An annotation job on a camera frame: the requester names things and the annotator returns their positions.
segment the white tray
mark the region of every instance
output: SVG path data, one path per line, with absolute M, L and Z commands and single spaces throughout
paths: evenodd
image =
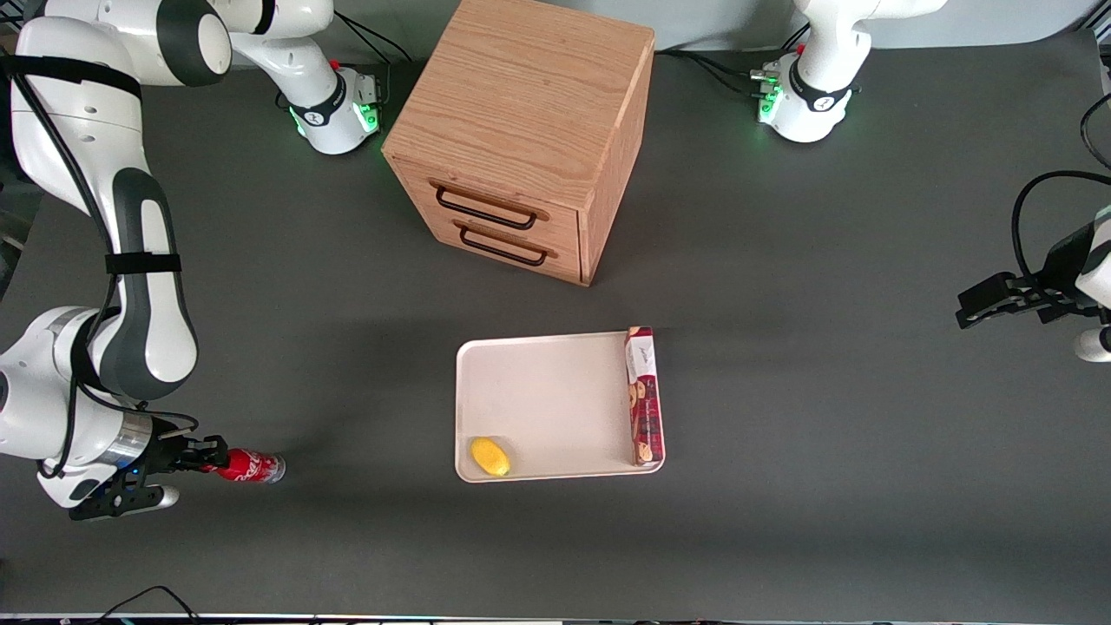
M 456 357 L 456 473 L 466 482 L 642 475 L 633 464 L 625 333 L 472 341 Z M 488 436 L 504 477 L 470 454 Z

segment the velcro strap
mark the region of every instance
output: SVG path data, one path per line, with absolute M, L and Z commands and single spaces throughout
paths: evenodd
M 67 82 L 81 83 L 86 80 L 99 82 L 127 91 L 142 100 L 139 81 L 120 70 L 89 61 L 67 59 L 62 57 L 2 57 L 0 67 L 8 75 L 22 73 L 24 75 L 42 75 Z
M 149 251 L 108 253 L 104 255 L 104 269 L 113 275 L 181 271 L 181 256 L 177 253 L 151 253 Z

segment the wood grain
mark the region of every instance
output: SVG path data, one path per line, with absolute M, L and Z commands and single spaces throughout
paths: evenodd
M 648 84 L 652 74 L 652 52 L 641 59 L 641 67 L 633 77 L 633 84 L 624 107 L 618 114 L 613 135 L 602 159 L 594 194 L 585 212 L 579 249 L 582 255 L 582 281 L 589 284 L 594 279 L 602 248 L 610 235 L 610 228 L 617 216 L 618 205 L 624 195 L 625 185 L 632 173 L 637 154 L 640 153 L 644 134 L 644 113 L 648 107 Z
M 464 245 L 462 224 L 589 284 L 640 149 L 654 44 L 649 28 L 533 0 L 462 0 L 382 152 L 440 241 L 498 258 Z M 437 185 L 536 223 L 443 208 Z
M 508 262 L 514 266 L 581 283 L 579 222 L 575 211 L 550 208 L 543 212 L 543 219 L 538 214 L 536 223 L 528 230 L 516 230 L 499 225 L 440 205 L 436 200 L 439 179 L 433 168 L 398 159 L 397 157 L 389 158 L 390 165 L 401 180 L 401 185 L 404 187 L 406 192 L 413 200 L 413 204 L 420 211 L 424 223 L 428 224 L 429 230 L 438 241 L 501 262 Z M 500 216 L 514 220 L 520 220 L 522 216 L 522 213 L 518 210 L 528 210 L 527 206 L 521 206 L 518 210 L 506 210 L 497 205 L 468 201 L 468 198 L 452 196 L 451 200 L 461 200 L 461 202 L 473 205 L 484 212 L 497 213 Z M 541 265 L 530 266 L 469 246 L 460 238 L 461 225 L 467 225 L 472 231 L 469 235 L 471 240 L 477 240 L 526 258 L 536 258 L 539 255 L 539 252 L 543 251 L 547 253 L 547 258 Z
M 645 27 L 533 0 L 463 0 L 383 151 L 508 199 L 582 210 Z

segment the green indicator light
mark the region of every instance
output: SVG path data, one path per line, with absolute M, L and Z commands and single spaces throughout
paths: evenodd
M 297 133 L 304 137 L 304 128 L 301 128 L 301 120 L 297 118 L 297 113 L 293 112 L 293 107 L 289 108 L 289 115 L 293 118 L 293 123 L 297 124 Z
M 378 130 L 378 108 L 373 104 L 360 104 L 359 102 L 351 102 L 351 108 L 354 113 L 359 115 L 359 122 L 362 123 L 362 129 L 367 133 L 371 133 Z

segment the black cable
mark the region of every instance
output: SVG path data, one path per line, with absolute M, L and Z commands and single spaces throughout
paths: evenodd
M 146 409 L 128 409 L 127 406 L 120 406 L 119 404 L 112 404 L 111 402 L 108 402 L 106 400 L 101 400 L 100 397 L 98 397 L 92 392 L 92 390 L 90 390 L 88 386 L 86 386 L 86 385 L 83 385 L 81 383 L 78 383 L 77 386 L 78 386 L 78 389 L 81 390 L 81 393 L 84 393 L 86 397 L 88 397 L 89 400 L 92 400 L 93 402 L 96 402 L 97 404 L 100 404 L 101 406 L 103 406 L 106 409 L 111 409 L 112 411 L 119 411 L 121 413 L 131 413 L 131 414 L 134 414 L 134 415 L 144 415 L 144 416 L 148 416 L 148 417 L 159 417 L 159 419 L 164 419 L 164 420 L 181 420 L 181 421 L 187 422 L 189 424 L 187 427 L 183 427 L 183 429 L 180 429 L 180 430 L 176 430 L 173 432 L 168 432 L 168 433 L 159 436 L 159 440 L 172 438 L 173 436 L 178 436 L 178 435 L 181 435 L 181 434 L 189 434 L 190 432 L 196 432 L 197 429 L 200 426 L 200 422 L 197 421 L 196 417 L 192 417 L 192 416 L 187 415 L 184 413 L 171 413 L 169 411 L 147 411 Z
M 378 58 L 382 59 L 382 62 L 384 62 L 386 64 L 390 64 L 390 59 L 388 59 L 386 57 L 386 54 L 382 53 L 381 50 L 379 50 L 378 48 L 376 48 L 374 44 L 370 42 L 370 39 L 367 39 L 366 37 L 363 37 L 362 33 L 359 32 L 359 30 L 350 21 L 348 21 L 343 16 L 341 16 L 339 13 L 336 13 L 336 14 L 340 18 L 340 21 L 342 21 L 343 23 L 346 23 L 347 27 L 349 29 L 351 29 L 351 32 L 353 32 L 356 34 L 356 37 L 358 37 L 359 39 L 362 39 L 362 42 L 366 43 L 367 46 L 369 46 L 370 49 L 373 50 L 376 54 L 378 54 Z
M 412 62 L 412 61 L 413 61 L 413 58 L 409 56 L 409 52 L 406 52 L 406 49 L 404 49 L 404 48 L 402 48 L 401 46 L 398 46 L 398 44 L 397 44 L 397 42 L 394 42 L 394 41 L 393 41 L 392 39 L 390 39 L 389 37 L 386 37 L 384 34 L 382 34 L 382 33 L 380 33 L 380 32 L 378 32 L 378 31 L 376 31 L 376 30 L 371 30 L 370 28 L 367 28 L 367 26 L 364 26 L 364 24 L 362 24 L 362 23 L 359 23 L 359 22 L 354 21 L 353 19 L 351 19 L 351 18 L 349 18 L 349 17 L 344 16 L 343 13 L 341 13 L 341 12 L 339 12 L 339 11 L 336 11 L 336 17 L 338 17 L 338 18 L 339 18 L 339 19 L 341 19 L 341 20 L 343 20 L 343 23 L 347 23 L 348 26 L 352 26 L 352 24 L 354 24 L 354 26 L 357 26 L 357 27 L 359 27 L 359 28 L 361 28 L 361 29 L 366 30 L 366 31 L 367 31 L 367 32 L 369 32 L 370 34 L 372 34 L 372 36 L 374 36 L 374 37 L 377 37 L 377 38 L 381 39 L 382 41 L 386 41 L 386 42 L 387 42 L 387 43 L 389 43 L 390 46 L 393 46 L 393 47 L 394 47 L 394 48 L 396 48 L 396 49 L 397 49 L 397 50 L 398 50 L 399 52 L 401 52 L 401 56 L 403 56 L 403 57 L 406 58 L 406 60 L 407 60 L 407 61 L 409 61 L 409 62 Z
M 1100 164 L 1102 164 L 1108 169 L 1111 169 L 1111 161 L 1109 161 L 1107 157 L 1103 155 L 1102 152 L 1095 149 L 1095 145 L 1092 144 L 1091 137 L 1088 135 L 1088 122 L 1092 119 L 1092 115 L 1095 114 L 1095 111 L 1098 111 L 1100 107 L 1108 103 L 1109 101 L 1111 101 L 1111 93 L 1103 95 L 1102 98 L 1099 99 L 1099 101 L 1097 101 L 1094 104 L 1089 107 L 1087 111 L 1084 111 L 1084 115 L 1080 118 L 1080 140 L 1083 141 L 1084 147 L 1088 148 L 1088 153 L 1095 157 L 1095 160 L 1100 161 Z
M 657 54 L 663 57 L 677 57 L 680 59 L 689 59 L 691 61 L 694 61 L 694 63 L 698 64 L 698 67 L 704 69 L 707 73 L 712 75 L 713 79 L 720 82 L 725 89 L 729 89 L 734 93 L 741 93 L 744 95 L 750 94 L 748 90 L 737 87 L 735 84 L 731 84 L 728 80 L 725 80 L 724 75 L 718 73 L 718 71 L 714 70 L 720 70 L 722 73 L 733 77 L 741 77 L 741 75 L 748 77 L 747 72 L 742 72 L 740 70 L 735 70 L 728 65 L 719 63 L 718 61 L 707 57 L 705 54 L 699 54 L 698 52 L 691 52 L 689 50 L 675 50 L 670 48 L 667 50 L 660 50 L 659 52 L 657 52 Z
M 1111 175 L 1091 173 L 1089 171 L 1077 171 L 1072 169 L 1060 169 L 1042 173 L 1041 175 L 1038 175 L 1033 180 L 1027 182 L 1025 187 L 1022 187 L 1022 190 L 1019 191 L 1019 196 L 1014 200 L 1014 210 L 1011 212 L 1011 245 L 1014 248 L 1014 261 L 1019 263 L 1019 271 L 1022 272 L 1022 278 L 1025 280 L 1027 284 L 1029 284 L 1030 288 L 1042 298 L 1043 301 L 1048 301 L 1053 308 L 1064 312 L 1064 314 L 1080 315 L 1081 312 L 1079 306 L 1075 304 L 1070 306 L 1064 302 L 1059 301 L 1057 298 L 1050 296 L 1050 294 L 1045 292 L 1045 289 L 1038 281 L 1038 278 L 1035 278 L 1033 272 L 1030 271 L 1030 265 L 1027 264 L 1027 258 L 1022 253 L 1022 236 L 1019 233 L 1019 221 L 1022 214 L 1022 204 L 1027 201 L 1027 195 L 1030 194 L 1030 191 L 1032 191 L 1034 187 L 1045 180 L 1049 180 L 1050 178 L 1082 178 L 1084 180 L 1092 180 L 1103 184 L 1111 184 Z
M 0 54 L 9 56 L 6 50 L 0 48 Z M 31 108 L 31 112 L 34 113 L 36 119 L 47 131 L 47 135 L 50 141 L 54 144 L 54 149 L 58 150 L 59 155 L 62 159 L 62 163 L 69 171 L 70 177 L 73 179 L 73 183 L 78 188 L 78 192 L 81 194 L 81 200 L 84 202 L 86 209 L 89 215 L 92 216 L 93 222 L 97 224 L 98 230 L 102 234 L 104 244 L 108 245 L 109 253 L 112 252 L 111 239 L 108 238 L 108 228 L 104 225 L 104 221 L 100 215 L 100 210 L 98 208 L 97 198 L 92 193 L 92 189 L 89 187 L 89 181 L 81 173 L 81 168 L 77 162 L 77 158 L 73 152 L 70 151 L 69 145 L 62 139 L 61 132 L 58 127 L 54 125 L 52 119 L 47 113 L 46 108 L 42 105 L 42 101 L 39 100 L 38 94 L 31 88 L 30 82 L 27 80 L 27 75 L 18 72 L 11 74 L 11 81 L 16 84 L 23 100 Z M 77 425 L 77 389 L 79 384 L 76 376 L 70 379 L 70 392 L 69 392 L 69 403 L 66 406 L 66 437 L 62 440 L 61 455 L 59 456 L 58 463 L 49 472 L 46 471 L 42 461 L 39 461 L 39 474 L 48 480 L 52 480 L 62 474 L 62 467 L 69 461 L 70 448 L 73 446 L 73 431 Z
M 788 37 L 788 38 L 787 38 L 787 41 L 784 41 L 784 42 L 783 42 L 783 44 L 782 44 L 782 46 L 780 46 L 780 49 L 781 49 L 781 50 L 787 50 L 787 49 L 789 49 L 789 48 L 790 48 L 791 46 L 794 46 L 794 44 L 795 44 L 795 42 L 798 42 L 798 41 L 799 41 L 799 39 L 800 39 L 800 38 L 801 38 L 801 37 L 802 37 L 803 34 L 805 34 L 805 33 L 807 33 L 807 31 L 808 31 L 808 30 L 810 30 L 810 22 L 807 22 L 807 23 L 802 24 L 802 28 L 800 28 L 799 30 L 795 30 L 795 31 L 794 31 L 794 34 L 792 34 L 792 36 Z
M 710 57 L 707 57 L 705 54 L 700 54 L 699 52 L 693 52 L 691 50 L 677 50 L 674 48 L 668 48 L 667 50 L 660 50 L 659 52 L 657 52 L 657 54 L 661 54 L 661 56 L 664 56 L 664 57 L 680 57 L 680 58 L 684 58 L 684 59 L 692 59 L 692 60 L 697 60 L 697 61 L 702 61 L 702 62 L 709 64 L 710 67 L 713 67 L 718 71 L 720 71 L 722 73 L 725 73 L 725 74 L 729 74 L 729 75 L 740 75 L 740 77 L 744 77 L 744 78 L 748 78 L 748 75 L 749 75 L 749 72 L 747 72 L 747 71 L 742 71 L 742 70 L 739 70 L 739 69 L 733 69 L 733 68 L 731 68 L 729 65 L 722 64 L 722 63 L 720 63 L 720 62 L 711 59 Z
M 117 609 L 119 609 L 119 608 L 128 605 L 129 603 L 138 599 L 139 597 L 141 597 L 141 596 L 143 596 L 147 593 L 150 593 L 152 591 L 162 591 L 163 593 L 170 595 L 170 597 L 173 601 L 178 602 L 178 605 L 181 606 L 181 609 L 184 611 L 186 616 L 189 617 L 190 623 L 192 623 L 193 625 L 199 625 L 200 619 L 201 619 L 200 615 L 197 614 L 196 612 L 193 612 L 193 608 L 189 607 L 189 604 L 187 604 L 186 602 L 183 602 L 181 599 L 181 597 L 179 597 L 173 591 L 167 588 L 166 586 L 162 586 L 161 584 L 159 584 L 157 586 L 151 586 L 150 588 L 147 588 L 146 591 L 141 591 L 139 593 L 136 593 L 134 595 L 131 595 L 130 597 L 123 599 L 122 602 L 113 605 L 112 607 L 108 608 L 108 612 L 106 612 L 104 614 L 101 614 L 99 618 L 97 618 L 96 621 L 93 621 L 92 623 L 90 623 L 90 625 L 97 625 L 98 623 L 103 623 L 104 619 L 108 618 L 109 616 L 111 616 Z
M 701 59 L 697 59 L 697 58 L 691 57 L 691 60 L 694 61 L 698 64 L 698 67 L 704 69 L 707 71 L 707 73 L 709 73 L 710 75 L 712 75 L 713 79 L 717 80 L 718 82 L 720 82 L 725 89 L 729 89 L 730 91 L 732 91 L 734 93 L 741 93 L 741 94 L 744 94 L 744 95 L 749 94 L 749 92 L 747 90 L 741 89 L 740 87 L 737 87 L 734 84 L 730 84 L 729 81 L 727 81 L 723 75 L 721 75 L 718 72 L 713 71 L 713 68 L 711 65 L 707 64 L 705 62 L 703 62 Z

